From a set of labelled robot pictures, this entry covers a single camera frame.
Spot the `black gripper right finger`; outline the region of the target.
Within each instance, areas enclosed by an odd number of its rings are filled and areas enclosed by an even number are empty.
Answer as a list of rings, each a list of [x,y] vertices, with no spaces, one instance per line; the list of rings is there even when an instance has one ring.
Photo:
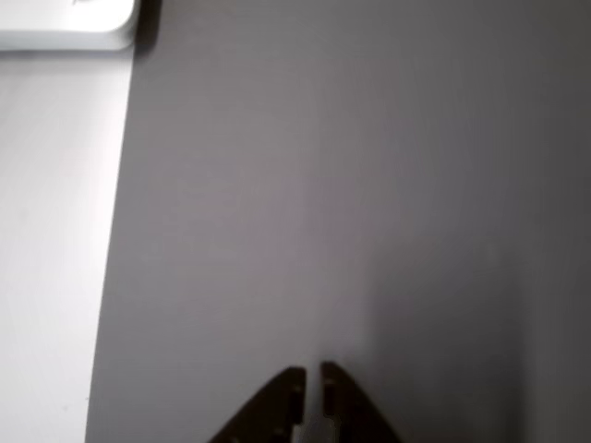
[[[336,442],[389,442],[402,440],[370,397],[340,365],[320,365],[322,411],[332,420]]]

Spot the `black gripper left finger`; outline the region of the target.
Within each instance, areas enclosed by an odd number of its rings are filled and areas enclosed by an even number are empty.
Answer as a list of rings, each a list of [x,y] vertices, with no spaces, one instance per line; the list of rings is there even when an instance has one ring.
[[[290,366],[269,380],[212,438],[213,443],[291,442],[305,414],[306,369]]]

